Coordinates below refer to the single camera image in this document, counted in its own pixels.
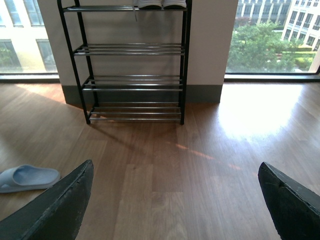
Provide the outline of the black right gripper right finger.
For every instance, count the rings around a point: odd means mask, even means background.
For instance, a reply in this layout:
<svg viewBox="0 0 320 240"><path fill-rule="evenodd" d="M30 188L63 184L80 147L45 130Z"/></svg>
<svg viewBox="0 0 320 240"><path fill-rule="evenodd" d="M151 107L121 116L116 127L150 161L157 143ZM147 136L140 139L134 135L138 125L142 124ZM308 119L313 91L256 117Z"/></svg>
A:
<svg viewBox="0 0 320 240"><path fill-rule="evenodd" d="M282 240L320 238L320 196L262 162L258 181L274 226Z"/></svg>

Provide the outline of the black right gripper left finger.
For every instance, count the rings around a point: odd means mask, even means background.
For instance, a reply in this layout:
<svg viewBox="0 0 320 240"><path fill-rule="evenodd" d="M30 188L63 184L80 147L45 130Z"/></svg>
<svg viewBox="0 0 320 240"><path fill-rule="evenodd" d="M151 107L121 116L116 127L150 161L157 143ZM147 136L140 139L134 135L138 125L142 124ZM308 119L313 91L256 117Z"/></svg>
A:
<svg viewBox="0 0 320 240"><path fill-rule="evenodd" d="M0 222L2 240L74 240L90 200L94 165L88 159Z"/></svg>

